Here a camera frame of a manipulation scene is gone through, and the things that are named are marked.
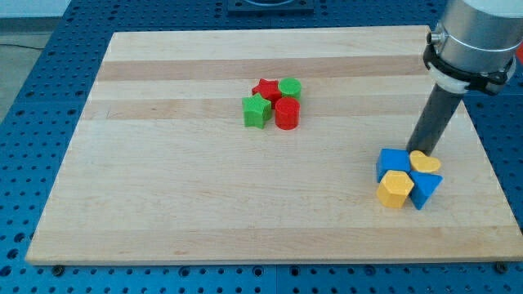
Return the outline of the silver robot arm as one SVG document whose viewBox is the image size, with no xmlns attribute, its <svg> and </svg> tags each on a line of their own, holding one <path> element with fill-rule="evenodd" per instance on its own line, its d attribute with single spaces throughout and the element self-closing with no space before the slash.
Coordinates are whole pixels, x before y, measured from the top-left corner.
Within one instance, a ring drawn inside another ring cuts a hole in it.
<svg viewBox="0 0 523 294">
<path fill-rule="evenodd" d="M 447 92 L 495 96 L 515 73 L 521 44 L 522 0 L 452 0 L 427 33 L 423 61 Z"/>
</svg>

